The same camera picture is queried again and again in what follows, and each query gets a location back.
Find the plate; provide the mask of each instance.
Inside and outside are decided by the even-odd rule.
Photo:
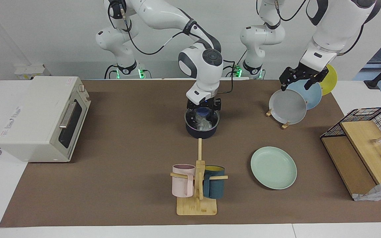
[[[267,146],[258,149],[251,158],[255,178],[272,189],[289,188],[296,180],[296,165],[283,150]]]
[[[287,89],[298,92],[305,99],[305,102],[307,103],[307,110],[310,110],[320,103],[322,89],[319,83],[314,83],[310,89],[305,90],[304,86],[307,82],[308,79],[296,81],[295,83],[291,83],[287,86]]]
[[[307,104],[304,98],[294,90],[277,90],[269,101],[271,115],[282,124],[293,125],[304,119]]]
[[[328,69],[328,74],[326,75],[324,80],[321,83],[319,83],[321,86],[323,96],[329,94],[334,89],[337,83],[336,70],[333,68],[333,66],[329,64],[327,65],[327,69]]]

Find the oven door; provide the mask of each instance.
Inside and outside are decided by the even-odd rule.
[[[78,92],[73,91],[51,139],[51,144],[63,155],[63,160],[59,162],[70,161],[87,111],[88,104],[82,100]]]

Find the yellow plate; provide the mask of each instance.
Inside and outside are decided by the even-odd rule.
[[[329,94],[334,89],[337,83],[336,70],[333,68],[333,66],[329,64],[327,65],[327,69],[328,69],[328,74],[326,75],[324,80],[321,83],[319,83],[321,86],[323,96],[326,94]]]

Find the mint green plate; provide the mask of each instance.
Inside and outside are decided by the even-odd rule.
[[[296,180],[296,165],[283,150],[267,146],[258,149],[251,158],[255,178],[272,189],[289,188]]]

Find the light blue plate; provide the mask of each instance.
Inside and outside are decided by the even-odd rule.
[[[251,158],[255,178],[272,189],[289,188],[296,180],[296,165],[288,153],[276,147],[258,149]]]
[[[305,90],[304,85],[307,81],[308,79],[296,81],[295,83],[291,83],[287,86],[287,88],[298,92],[307,102],[307,110],[310,110],[320,103],[322,90],[319,83],[315,83],[310,87],[310,89]]]

